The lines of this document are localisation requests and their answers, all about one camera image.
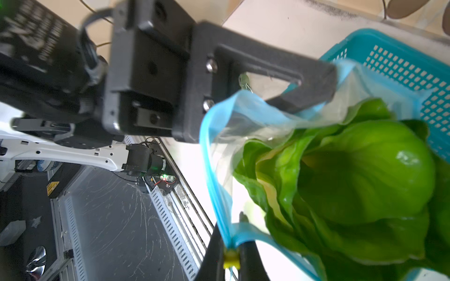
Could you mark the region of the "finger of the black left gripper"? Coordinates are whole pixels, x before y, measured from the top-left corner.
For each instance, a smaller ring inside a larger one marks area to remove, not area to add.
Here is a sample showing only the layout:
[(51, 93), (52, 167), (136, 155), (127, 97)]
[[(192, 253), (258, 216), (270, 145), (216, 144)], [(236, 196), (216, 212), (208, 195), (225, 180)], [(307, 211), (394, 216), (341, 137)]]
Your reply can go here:
[(239, 90), (239, 76), (251, 72), (296, 87), (268, 99), (290, 114), (331, 101), (337, 68), (327, 62), (277, 49), (208, 22), (196, 27), (196, 92), (214, 102)]

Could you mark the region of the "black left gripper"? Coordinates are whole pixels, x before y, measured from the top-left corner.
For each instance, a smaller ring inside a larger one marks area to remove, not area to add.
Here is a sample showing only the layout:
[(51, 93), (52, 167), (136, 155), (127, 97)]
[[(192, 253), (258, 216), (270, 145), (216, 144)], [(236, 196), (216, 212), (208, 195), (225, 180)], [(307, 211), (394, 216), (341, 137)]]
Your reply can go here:
[(195, 21), (176, 1), (120, 1), (103, 96), (103, 128), (114, 135), (199, 141), (203, 107), (187, 105), (185, 89), (195, 38), (218, 29)]

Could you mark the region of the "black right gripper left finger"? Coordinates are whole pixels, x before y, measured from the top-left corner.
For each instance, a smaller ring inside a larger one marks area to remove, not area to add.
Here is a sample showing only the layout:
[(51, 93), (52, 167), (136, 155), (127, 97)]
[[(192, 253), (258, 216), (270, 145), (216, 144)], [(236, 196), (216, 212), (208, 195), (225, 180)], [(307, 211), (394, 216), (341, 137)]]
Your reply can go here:
[(225, 245), (218, 225), (215, 225), (204, 259), (194, 281), (224, 281), (224, 251)]

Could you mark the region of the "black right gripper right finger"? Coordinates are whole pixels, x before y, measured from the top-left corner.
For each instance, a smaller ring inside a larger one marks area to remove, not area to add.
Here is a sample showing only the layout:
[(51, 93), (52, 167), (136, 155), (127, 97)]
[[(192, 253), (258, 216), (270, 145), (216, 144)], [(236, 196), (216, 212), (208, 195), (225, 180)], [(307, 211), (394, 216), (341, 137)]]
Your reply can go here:
[(270, 281), (255, 241), (242, 243), (239, 255), (239, 281)]

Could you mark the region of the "clear blue-zip zipper bag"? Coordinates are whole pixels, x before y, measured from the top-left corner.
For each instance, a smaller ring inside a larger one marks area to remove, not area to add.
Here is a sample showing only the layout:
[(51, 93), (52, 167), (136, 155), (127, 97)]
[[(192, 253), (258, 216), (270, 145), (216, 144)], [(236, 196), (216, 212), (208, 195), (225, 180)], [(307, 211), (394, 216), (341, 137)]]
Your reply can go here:
[(403, 281), (431, 257), (438, 169), (420, 120), (431, 91), (337, 63), (333, 100), (291, 115), (241, 90), (214, 106), (200, 145), (227, 251), (260, 241), (269, 262), (319, 281)]

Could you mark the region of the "small chinese cabbage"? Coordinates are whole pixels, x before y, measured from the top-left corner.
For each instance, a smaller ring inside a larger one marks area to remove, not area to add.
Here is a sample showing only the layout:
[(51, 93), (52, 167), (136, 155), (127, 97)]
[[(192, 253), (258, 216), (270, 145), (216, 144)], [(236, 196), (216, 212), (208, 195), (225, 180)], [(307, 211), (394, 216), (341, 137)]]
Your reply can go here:
[(277, 145), (247, 140), (233, 177), (276, 243), (324, 281), (402, 281), (417, 268), (449, 275), (450, 165), (428, 133), (368, 99), (340, 124), (297, 129)]

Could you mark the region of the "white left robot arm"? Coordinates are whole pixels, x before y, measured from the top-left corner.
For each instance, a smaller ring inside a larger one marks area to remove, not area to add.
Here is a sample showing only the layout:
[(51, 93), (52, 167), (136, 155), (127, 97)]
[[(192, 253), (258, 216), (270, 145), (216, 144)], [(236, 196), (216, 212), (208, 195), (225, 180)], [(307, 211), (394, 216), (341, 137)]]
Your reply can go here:
[(175, 1), (122, 1), (76, 28), (37, 1), (1, 2), (1, 159), (130, 176), (171, 174), (147, 141), (199, 142), (204, 116), (253, 72), (296, 84), (268, 104), (294, 114), (331, 100), (338, 71), (207, 21)]

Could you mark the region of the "teal perforated plastic basket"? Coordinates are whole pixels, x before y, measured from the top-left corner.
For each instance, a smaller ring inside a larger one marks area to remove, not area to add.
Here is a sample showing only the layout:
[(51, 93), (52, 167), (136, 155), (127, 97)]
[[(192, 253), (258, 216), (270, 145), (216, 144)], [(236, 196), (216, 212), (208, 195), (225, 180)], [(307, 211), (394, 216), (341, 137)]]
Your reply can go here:
[(352, 59), (404, 87), (431, 91), (420, 117), (430, 128), (431, 148), (450, 159), (450, 67), (374, 29), (359, 29), (334, 45), (322, 60)]

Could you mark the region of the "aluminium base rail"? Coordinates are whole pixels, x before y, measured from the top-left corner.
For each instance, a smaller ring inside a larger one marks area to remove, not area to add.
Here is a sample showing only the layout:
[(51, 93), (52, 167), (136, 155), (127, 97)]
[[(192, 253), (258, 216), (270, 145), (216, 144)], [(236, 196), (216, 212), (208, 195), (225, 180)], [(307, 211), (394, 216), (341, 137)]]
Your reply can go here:
[(206, 254), (214, 226), (191, 187), (160, 138), (126, 136), (125, 143), (155, 141), (175, 171), (177, 182), (171, 190), (160, 183), (150, 192), (172, 246), (189, 281), (195, 279)]

